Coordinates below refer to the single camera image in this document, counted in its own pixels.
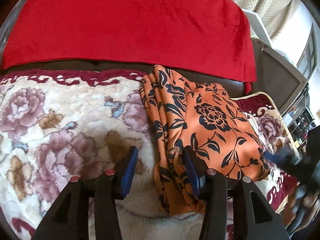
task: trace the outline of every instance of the orange fabric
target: orange fabric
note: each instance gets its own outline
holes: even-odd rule
[[[160,154],[154,180],[169,215],[204,211],[204,202],[192,194],[182,163],[187,145],[209,168],[227,177],[249,176],[257,181],[269,174],[254,129],[220,84],[190,82],[160,65],[143,78],[140,95]]]

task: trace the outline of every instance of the red blanket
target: red blanket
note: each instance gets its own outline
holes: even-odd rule
[[[145,62],[256,81],[249,22],[231,0],[28,0],[3,68],[58,59]]]

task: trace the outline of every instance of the blurred hand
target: blurred hand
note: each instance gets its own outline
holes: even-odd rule
[[[290,191],[289,196],[288,196],[288,202],[285,205],[285,208],[284,208],[284,211],[282,214],[282,223],[285,227],[290,225],[291,222],[296,217],[296,213],[292,209],[294,204],[296,203],[295,189],[296,189],[296,187]],[[315,195],[307,195],[304,198],[304,200],[303,200],[304,206],[306,206],[308,208],[311,208],[313,205],[314,206],[313,206],[311,212],[309,213],[309,215],[303,219],[301,225],[297,228],[296,232],[306,228],[307,225],[309,225],[310,222],[313,220],[313,218],[318,214],[318,211],[320,209],[319,200],[317,200],[318,195],[319,195],[319,192],[317,192]]]

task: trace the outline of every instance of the floral blanket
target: floral blanket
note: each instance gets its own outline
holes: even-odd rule
[[[158,200],[152,170],[159,154],[139,95],[143,75],[130,70],[29,70],[0,79],[0,208],[20,239],[31,238],[72,175],[98,176],[131,145],[139,150],[132,188],[116,202],[123,239],[198,239],[201,214],[167,217]],[[254,97],[237,103],[265,147],[275,150],[292,143],[269,98],[255,97],[258,104]],[[258,187],[277,210],[295,183],[273,166]]]

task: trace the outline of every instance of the white wall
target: white wall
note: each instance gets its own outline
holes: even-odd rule
[[[297,64],[307,44],[312,20],[308,9],[300,1],[297,10],[287,22],[283,31],[272,41],[273,49],[284,51]]]
[[[320,109],[320,70],[319,69],[317,69],[313,73],[312,77],[309,80],[309,96],[310,96],[310,111],[315,119],[316,126],[318,126],[320,125],[320,119],[317,117],[316,112]]]

